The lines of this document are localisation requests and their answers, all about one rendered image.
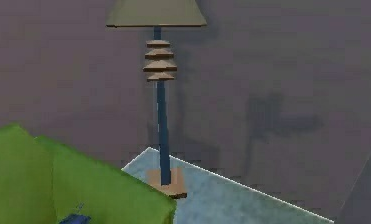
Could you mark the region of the floor lamp with beige shade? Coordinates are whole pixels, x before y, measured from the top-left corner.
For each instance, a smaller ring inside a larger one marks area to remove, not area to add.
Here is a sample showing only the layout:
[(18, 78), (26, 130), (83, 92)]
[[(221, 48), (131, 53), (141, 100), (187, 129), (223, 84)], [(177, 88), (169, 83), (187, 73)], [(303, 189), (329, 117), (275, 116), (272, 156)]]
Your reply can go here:
[(207, 24), (196, 0), (115, 0), (108, 15), (108, 28), (151, 27), (153, 38), (146, 42), (143, 72), (156, 85), (160, 167), (147, 172), (150, 186), (173, 199), (187, 196), (184, 175), (170, 164), (165, 83), (175, 78), (178, 67), (164, 27), (203, 27)]

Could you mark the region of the green sofa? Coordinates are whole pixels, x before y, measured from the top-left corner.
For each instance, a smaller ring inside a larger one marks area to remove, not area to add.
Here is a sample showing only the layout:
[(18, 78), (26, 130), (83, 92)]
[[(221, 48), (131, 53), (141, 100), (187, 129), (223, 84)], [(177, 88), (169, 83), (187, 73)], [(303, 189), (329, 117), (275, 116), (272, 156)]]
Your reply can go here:
[(130, 174), (18, 124), (0, 128), (0, 224), (174, 224), (176, 202)]

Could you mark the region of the small dark blue object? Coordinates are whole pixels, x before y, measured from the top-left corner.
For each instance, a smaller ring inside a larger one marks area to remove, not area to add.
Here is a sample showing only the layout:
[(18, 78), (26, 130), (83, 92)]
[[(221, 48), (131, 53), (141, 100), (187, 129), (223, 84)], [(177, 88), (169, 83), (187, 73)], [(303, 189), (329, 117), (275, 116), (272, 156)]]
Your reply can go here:
[(63, 218), (59, 224), (89, 224), (91, 218), (81, 214), (70, 214)]

